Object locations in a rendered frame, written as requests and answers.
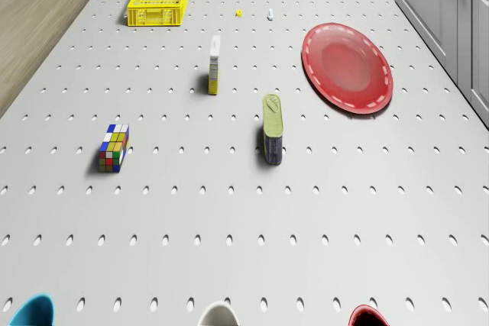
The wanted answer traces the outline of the flat-sided can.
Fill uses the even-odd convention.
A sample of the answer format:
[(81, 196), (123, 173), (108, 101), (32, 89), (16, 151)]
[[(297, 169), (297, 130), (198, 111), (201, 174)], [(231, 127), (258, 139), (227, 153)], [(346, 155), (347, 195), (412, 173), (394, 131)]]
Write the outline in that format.
[(283, 119), (280, 98), (275, 94), (263, 97), (264, 155), (268, 164), (282, 161)]

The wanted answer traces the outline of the yellow and white box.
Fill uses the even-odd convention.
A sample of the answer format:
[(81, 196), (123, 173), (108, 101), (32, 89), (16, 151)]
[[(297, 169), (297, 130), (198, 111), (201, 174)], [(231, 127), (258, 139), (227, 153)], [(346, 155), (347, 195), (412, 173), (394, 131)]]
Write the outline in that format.
[(220, 35), (214, 35), (211, 40), (209, 54), (209, 82), (208, 93), (217, 95), (219, 90), (219, 53), (220, 53)]

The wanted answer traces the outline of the red plate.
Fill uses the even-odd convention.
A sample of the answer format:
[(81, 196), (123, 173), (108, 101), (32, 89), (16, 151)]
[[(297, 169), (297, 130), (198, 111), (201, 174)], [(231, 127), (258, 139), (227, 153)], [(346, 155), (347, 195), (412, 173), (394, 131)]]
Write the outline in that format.
[(375, 43), (354, 28), (316, 25), (304, 37), (301, 57), (309, 81), (333, 105), (369, 115), (390, 103), (390, 65)]

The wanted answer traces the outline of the puzzle cube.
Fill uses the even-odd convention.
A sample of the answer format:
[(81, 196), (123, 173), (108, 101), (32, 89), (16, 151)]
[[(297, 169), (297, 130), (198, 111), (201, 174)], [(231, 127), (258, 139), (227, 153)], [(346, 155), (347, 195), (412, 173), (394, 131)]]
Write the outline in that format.
[(126, 155), (129, 140), (128, 124), (110, 124), (98, 152), (98, 170), (118, 173)]

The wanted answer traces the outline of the yellow mug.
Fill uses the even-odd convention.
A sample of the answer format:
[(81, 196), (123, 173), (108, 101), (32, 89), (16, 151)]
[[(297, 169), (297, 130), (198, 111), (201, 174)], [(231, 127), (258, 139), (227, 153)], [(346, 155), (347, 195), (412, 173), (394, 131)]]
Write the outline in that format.
[(240, 326), (240, 323), (230, 304), (216, 301), (202, 313), (197, 326)]

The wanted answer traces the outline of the red mug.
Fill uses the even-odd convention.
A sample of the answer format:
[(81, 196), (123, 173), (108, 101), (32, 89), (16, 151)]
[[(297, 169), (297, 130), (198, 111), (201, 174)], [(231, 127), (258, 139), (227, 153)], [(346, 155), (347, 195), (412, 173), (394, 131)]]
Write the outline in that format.
[(390, 326), (384, 316), (369, 305), (359, 305), (351, 313), (348, 326)]

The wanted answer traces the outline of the white cabinet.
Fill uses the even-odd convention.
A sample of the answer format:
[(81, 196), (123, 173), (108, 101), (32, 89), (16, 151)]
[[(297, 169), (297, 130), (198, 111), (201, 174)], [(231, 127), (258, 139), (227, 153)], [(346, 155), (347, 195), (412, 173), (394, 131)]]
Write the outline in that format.
[(395, 0), (489, 128), (489, 0)]

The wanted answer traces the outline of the blue mug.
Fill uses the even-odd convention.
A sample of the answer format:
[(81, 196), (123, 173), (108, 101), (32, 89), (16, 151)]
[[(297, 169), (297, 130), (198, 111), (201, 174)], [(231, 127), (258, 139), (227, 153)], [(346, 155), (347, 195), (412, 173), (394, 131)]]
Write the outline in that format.
[(47, 294), (28, 299), (8, 322), (8, 326), (54, 326), (54, 303)]

